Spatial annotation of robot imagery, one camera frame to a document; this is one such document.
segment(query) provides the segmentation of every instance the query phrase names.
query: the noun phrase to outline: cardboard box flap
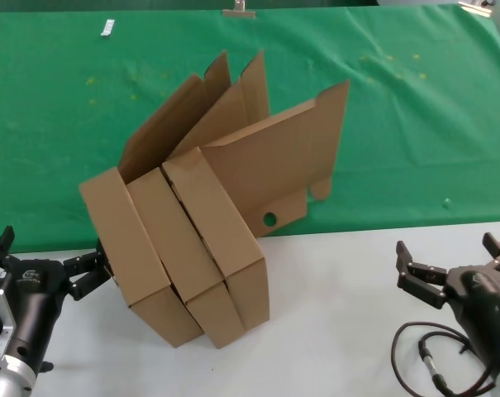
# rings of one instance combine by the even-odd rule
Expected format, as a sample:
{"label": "cardboard box flap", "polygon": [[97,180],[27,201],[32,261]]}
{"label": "cardboard box flap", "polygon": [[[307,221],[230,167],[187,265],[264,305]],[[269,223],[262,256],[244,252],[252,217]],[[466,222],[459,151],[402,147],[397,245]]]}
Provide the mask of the cardboard box flap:
{"label": "cardboard box flap", "polygon": [[300,103],[297,106],[285,110],[279,114],[273,115],[272,117],[268,117],[260,122],[256,122],[255,124],[251,124],[246,128],[243,128],[239,131],[233,132],[230,135],[224,136],[222,138],[217,139],[216,141],[212,141],[203,147],[215,147],[215,146],[226,146],[233,142],[237,142],[241,139],[244,139],[248,136],[251,136],[257,132],[261,132],[267,128],[273,127],[275,124],[279,124],[288,120],[289,118],[299,116],[301,113],[308,112],[313,110],[316,107],[316,100],[311,99],[304,103]]}
{"label": "cardboard box flap", "polygon": [[169,287],[169,277],[117,168],[79,188],[126,303],[133,305]]}
{"label": "cardboard box flap", "polygon": [[202,147],[240,213],[331,177],[349,82]]}
{"label": "cardboard box flap", "polygon": [[209,107],[231,86],[230,67],[227,63],[227,53],[222,52],[207,68],[204,74]]}
{"label": "cardboard box flap", "polygon": [[223,280],[159,168],[131,182],[127,188],[184,302]]}
{"label": "cardboard box flap", "polygon": [[307,189],[298,190],[241,215],[255,237],[265,236],[307,216]]}
{"label": "cardboard box flap", "polygon": [[178,144],[169,158],[181,155],[196,146],[206,145],[248,124],[242,87],[240,84],[232,85]]}
{"label": "cardboard box flap", "polygon": [[268,85],[266,84],[266,67],[262,51],[245,67],[240,75],[240,85],[244,90],[248,125],[268,118]]}
{"label": "cardboard box flap", "polygon": [[204,80],[191,75],[126,143],[119,162],[125,183],[160,166],[230,84],[225,53],[209,66]]}
{"label": "cardboard box flap", "polygon": [[[217,59],[220,60],[226,60],[226,57]],[[267,117],[269,117],[268,88],[264,56],[260,52],[245,67],[240,79],[212,105],[169,158],[181,155],[196,146],[206,145]]]}
{"label": "cardboard box flap", "polygon": [[131,159],[136,150],[142,147],[144,139],[149,139],[150,134],[156,134],[160,128],[163,128],[164,118],[170,114],[181,103],[185,102],[185,98],[195,90],[202,86],[202,79],[197,74],[192,74],[178,89],[152,114],[140,128],[132,134],[125,144],[125,149],[121,155],[119,165],[123,165]]}
{"label": "cardboard box flap", "polygon": [[263,258],[250,229],[198,148],[166,161],[163,168],[224,277]]}

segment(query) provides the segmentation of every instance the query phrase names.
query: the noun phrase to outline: hole in cardboard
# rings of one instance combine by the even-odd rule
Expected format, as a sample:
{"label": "hole in cardboard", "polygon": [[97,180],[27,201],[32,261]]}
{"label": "hole in cardboard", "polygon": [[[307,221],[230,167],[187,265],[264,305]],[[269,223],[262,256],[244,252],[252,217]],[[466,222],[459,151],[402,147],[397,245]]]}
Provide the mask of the hole in cardboard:
{"label": "hole in cardboard", "polygon": [[266,213],[263,217],[263,222],[267,227],[275,226],[277,223],[277,217],[274,213]]}

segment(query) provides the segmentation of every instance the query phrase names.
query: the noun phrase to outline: black cable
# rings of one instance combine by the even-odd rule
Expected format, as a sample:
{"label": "black cable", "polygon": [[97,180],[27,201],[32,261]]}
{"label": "black cable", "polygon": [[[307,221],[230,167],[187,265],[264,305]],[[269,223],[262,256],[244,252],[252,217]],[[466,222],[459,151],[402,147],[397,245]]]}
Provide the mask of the black cable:
{"label": "black cable", "polygon": [[[453,328],[446,327],[446,325],[437,324],[437,323],[428,323],[428,322],[411,322],[411,323],[403,324],[395,333],[395,336],[393,338],[393,343],[391,344],[391,367],[393,368],[395,376],[397,377],[398,383],[400,383],[402,388],[404,388],[404,390],[407,393],[409,393],[413,397],[425,397],[423,395],[419,395],[417,392],[415,392],[411,387],[409,387],[406,384],[406,382],[404,381],[404,379],[400,375],[400,372],[398,371],[398,368],[397,368],[396,351],[397,351],[398,339],[400,338],[400,335],[402,334],[402,332],[404,332],[404,330],[406,328],[414,327],[414,326],[435,327],[435,328],[440,328],[440,329],[444,329],[448,332],[451,332],[451,333],[447,333],[447,332],[436,331],[436,332],[429,332],[426,335],[424,335],[421,338],[421,340],[419,341],[419,352],[421,354],[421,358],[423,358],[424,354],[431,356],[426,349],[426,340],[428,338],[434,337],[434,336],[450,337],[451,339],[454,339],[457,342],[462,343],[463,349],[461,350],[461,353],[463,353],[466,350],[469,350],[475,355],[475,351],[470,344],[470,340],[465,335],[463,335],[459,331],[455,331]],[[434,384],[435,384],[436,388],[446,397],[474,397],[474,396],[482,395],[482,394],[490,391],[491,389],[493,389],[495,386],[494,383],[490,383],[490,384],[484,386],[482,389],[480,389],[480,387],[484,384],[484,382],[490,376],[490,373],[492,372],[493,368],[498,364],[499,360],[500,360],[500,349],[496,353],[496,356],[494,357],[494,359],[491,360],[491,362],[488,364],[484,373],[479,377],[477,382],[475,382],[475,384],[473,386],[471,386],[469,389],[467,389],[466,391],[464,391],[462,393],[455,394],[452,390],[450,390],[448,388],[448,386],[446,385],[446,383],[444,382],[444,379],[440,375],[436,375],[433,377]]]}

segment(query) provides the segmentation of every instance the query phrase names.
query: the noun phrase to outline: folded cardboard box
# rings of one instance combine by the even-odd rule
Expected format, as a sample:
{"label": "folded cardboard box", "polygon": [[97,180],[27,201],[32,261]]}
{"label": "folded cardboard box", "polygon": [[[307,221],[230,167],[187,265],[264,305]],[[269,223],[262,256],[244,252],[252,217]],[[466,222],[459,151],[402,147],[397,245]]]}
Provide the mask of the folded cardboard box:
{"label": "folded cardboard box", "polygon": [[331,190],[348,83],[269,116],[264,57],[231,84],[226,54],[191,76],[81,185],[125,301],[171,345],[216,347],[269,319],[255,237]]}

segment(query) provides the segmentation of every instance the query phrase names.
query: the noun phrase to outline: white table surface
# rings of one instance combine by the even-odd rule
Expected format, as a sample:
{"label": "white table surface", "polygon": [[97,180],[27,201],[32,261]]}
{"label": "white table surface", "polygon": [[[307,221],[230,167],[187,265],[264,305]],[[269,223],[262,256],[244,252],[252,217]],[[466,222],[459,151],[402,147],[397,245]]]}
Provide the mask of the white table surface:
{"label": "white table surface", "polygon": [[[66,298],[46,355],[55,369],[39,376],[33,396],[405,396],[389,365],[397,328],[413,320],[460,328],[448,305],[435,310],[397,288],[396,242],[422,263],[478,265],[489,260],[484,232],[500,240],[500,222],[260,239],[271,319],[221,350],[205,336],[173,349],[107,282],[79,302]],[[438,395],[417,354],[426,330],[402,335],[398,364],[416,391]],[[454,341],[433,338],[429,348],[452,390],[483,370]]]}

